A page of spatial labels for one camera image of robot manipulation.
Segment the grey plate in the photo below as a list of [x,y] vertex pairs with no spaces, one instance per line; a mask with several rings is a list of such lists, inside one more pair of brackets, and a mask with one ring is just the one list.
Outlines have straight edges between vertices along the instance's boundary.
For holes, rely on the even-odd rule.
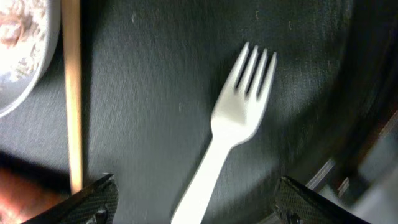
[[61,2],[1,1],[1,116],[31,93],[53,58]]

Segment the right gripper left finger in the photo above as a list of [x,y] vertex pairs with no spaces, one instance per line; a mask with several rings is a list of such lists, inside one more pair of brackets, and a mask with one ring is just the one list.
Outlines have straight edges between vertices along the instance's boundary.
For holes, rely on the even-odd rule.
[[35,223],[113,224],[119,191],[113,174],[106,174],[51,209],[27,220]]

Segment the white plastic fork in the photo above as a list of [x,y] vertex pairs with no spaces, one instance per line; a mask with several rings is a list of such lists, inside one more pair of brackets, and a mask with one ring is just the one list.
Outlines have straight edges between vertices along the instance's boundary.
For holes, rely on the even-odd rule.
[[211,114],[212,139],[179,201],[171,224],[201,223],[224,162],[233,147],[249,141],[267,108],[277,54],[267,56],[245,44],[218,96]]

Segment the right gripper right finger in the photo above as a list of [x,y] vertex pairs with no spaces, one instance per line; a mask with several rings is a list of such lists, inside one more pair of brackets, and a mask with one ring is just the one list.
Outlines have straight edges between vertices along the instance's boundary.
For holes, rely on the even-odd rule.
[[289,176],[280,177],[274,195],[282,223],[369,224]]

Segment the rice and seed scraps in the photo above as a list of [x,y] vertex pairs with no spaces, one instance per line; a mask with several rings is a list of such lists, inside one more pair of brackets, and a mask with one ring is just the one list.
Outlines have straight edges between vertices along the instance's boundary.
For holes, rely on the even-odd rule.
[[44,0],[1,1],[1,89],[31,76],[44,54],[48,28]]

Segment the wooden chopstick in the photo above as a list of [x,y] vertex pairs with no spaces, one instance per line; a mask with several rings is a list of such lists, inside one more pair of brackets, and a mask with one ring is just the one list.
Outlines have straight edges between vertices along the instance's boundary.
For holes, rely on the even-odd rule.
[[80,0],[61,3],[70,188],[75,194],[83,188]]

